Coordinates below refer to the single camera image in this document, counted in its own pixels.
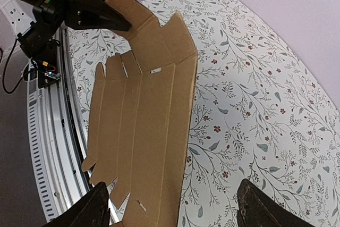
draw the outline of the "red flower pattern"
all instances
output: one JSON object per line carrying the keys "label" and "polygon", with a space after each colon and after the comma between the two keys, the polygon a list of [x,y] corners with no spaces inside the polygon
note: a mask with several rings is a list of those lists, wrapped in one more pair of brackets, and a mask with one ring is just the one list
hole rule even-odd
{"label": "red flower pattern", "polygon": [[214,126],[214,131],[219,133],[221,131],[221,127],[220,126]]}
{"label": "red flower pattern", "polygon": [[223,176],[224,178],[228,178],[228,172],[223,171],[222,176]]}

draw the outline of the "ventilation slots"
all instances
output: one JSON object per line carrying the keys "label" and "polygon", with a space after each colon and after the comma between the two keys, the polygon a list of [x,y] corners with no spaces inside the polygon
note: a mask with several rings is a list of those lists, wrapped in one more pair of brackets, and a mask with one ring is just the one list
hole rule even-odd
{"label": "ventilation slots", "polygon": [[41,150],[41,141],[37,123],[38,115],[36,93],[30,94],[28,101],[30,105],[28,108],[28,127],[33,170],[45,217],[46,220],[50,222],[54,218],[58,217],[58,213],[52,198],[52,192],[48,183],[46,167],[42,156],[43,153]]}

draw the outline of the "leaf pattern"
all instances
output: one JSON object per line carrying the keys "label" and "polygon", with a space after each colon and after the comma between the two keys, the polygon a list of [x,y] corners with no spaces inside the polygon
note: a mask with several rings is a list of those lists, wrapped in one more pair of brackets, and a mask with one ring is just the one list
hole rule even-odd
{"label": "leaf pattern", "polygon": [[[236,227],[246,177],[312,225],[339,226],[339,112],[294,52],[239,0],[143,4],[162,25],[181,12],[199,53],[178,225]],[[96,64],[130,47],[108,30],[69,39],[87,125]]]}

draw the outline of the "white bracket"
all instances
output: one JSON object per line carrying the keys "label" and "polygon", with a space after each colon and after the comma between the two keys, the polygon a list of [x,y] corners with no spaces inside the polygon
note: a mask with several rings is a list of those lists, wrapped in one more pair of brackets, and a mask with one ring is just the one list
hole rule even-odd
{"label": "white bracket", "polygon": [[0,0],[0,7],[15,35],[30,28],[33,19],[23,11],[16,0]]}

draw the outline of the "flattened cardboard box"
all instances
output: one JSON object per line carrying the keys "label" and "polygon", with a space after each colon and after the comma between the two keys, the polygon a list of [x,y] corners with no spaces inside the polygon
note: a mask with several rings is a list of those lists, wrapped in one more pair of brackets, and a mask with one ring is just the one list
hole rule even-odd
{"label": "flattened cardboard box", "polygon": [[132,51],[96,69],[89,120],[90,182],[117,184],[119,208],[131,192],[123,221],[114,226],[175,227],[179,215],[197,50],[179,13],[160,26],[136,0],[108,0],[132,24]]}

